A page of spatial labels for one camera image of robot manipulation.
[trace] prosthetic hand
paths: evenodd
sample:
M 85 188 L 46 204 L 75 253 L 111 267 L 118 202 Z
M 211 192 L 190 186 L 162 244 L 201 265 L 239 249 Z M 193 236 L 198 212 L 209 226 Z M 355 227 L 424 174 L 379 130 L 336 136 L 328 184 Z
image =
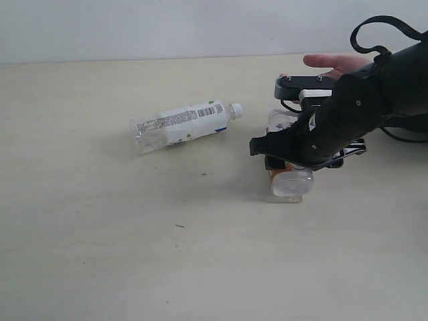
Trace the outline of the prosthetic hand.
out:
M 391 24 L 418 43 L 394 54 L 381 45 L 359 46 L 359 29 L 374 22 Z M 302 111 L 291 127 L 253 138 L 251 155 L 317 171 L 341 167 L 345 157 L 365 152 L 362 137 L 376 128 L 387 133 L 385 127 L 428 132 L 428 31 L 419 33 L 397 18 L 376 16 L 361 23 L 350 42 L 361 54 L 379 55 L 337 82 L 323 76 L 278 78 L 275 97 L 285 107 L 285 101 L 299 100 Z

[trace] human hand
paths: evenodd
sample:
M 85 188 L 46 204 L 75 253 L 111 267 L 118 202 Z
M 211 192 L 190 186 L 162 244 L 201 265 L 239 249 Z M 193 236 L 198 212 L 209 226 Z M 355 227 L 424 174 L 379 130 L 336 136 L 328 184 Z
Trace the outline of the human hand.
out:
M 328 76 L 338 80 L 343 74 L 353 72 L 371 63 L 368 58 L 351 55 L 326 55 L 322 53 L 310 54 L 303 57 L 303 62 L 309 67 L 332 68 L 321 76 Z

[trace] tabletop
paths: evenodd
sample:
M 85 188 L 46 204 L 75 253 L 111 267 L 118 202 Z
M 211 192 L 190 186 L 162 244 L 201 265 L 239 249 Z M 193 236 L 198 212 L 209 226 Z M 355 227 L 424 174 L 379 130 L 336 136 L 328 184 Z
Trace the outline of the tabletop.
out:
M 366 136 L 268 203 L 262 136 L 302 56 L 0 66 L 2 320 L 424 320 L 428 147 Z M 218 99 L 228 130 L 138 155 L 128 121 Z

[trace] white wall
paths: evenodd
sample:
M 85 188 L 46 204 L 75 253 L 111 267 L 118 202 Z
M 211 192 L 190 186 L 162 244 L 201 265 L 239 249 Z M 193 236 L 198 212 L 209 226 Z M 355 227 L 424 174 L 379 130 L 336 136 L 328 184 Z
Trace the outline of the white wall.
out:
M 346 51 L 352 29 L 372 15 L 427 30 L 424 2 L 0 0 L 0 63 Z M 360 38 L 397 49 L 411 43 L 382 25 Z

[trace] small bottle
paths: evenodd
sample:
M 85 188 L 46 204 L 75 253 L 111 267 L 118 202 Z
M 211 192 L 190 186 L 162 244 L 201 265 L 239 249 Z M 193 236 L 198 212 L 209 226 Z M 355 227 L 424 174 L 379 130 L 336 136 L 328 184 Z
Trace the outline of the small bottle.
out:
M 217 100 L 159 112 L 147 117 L 136 116 L 130 120 L 130 131 L 138 152 L 153 150 L 194 140 L 227 129 L 230 120 L 241 118 L 240 104 L 227 107 Z
M 275 109 L 269 113 L 266 132 L 277 132 L 290 127 L 297 120 L 297 114 Z M 277 197 L 300 197 L 309 193 L 314 184 L 314 173 L 306 167 L 275 160 L 270 169 L 272 193 Z

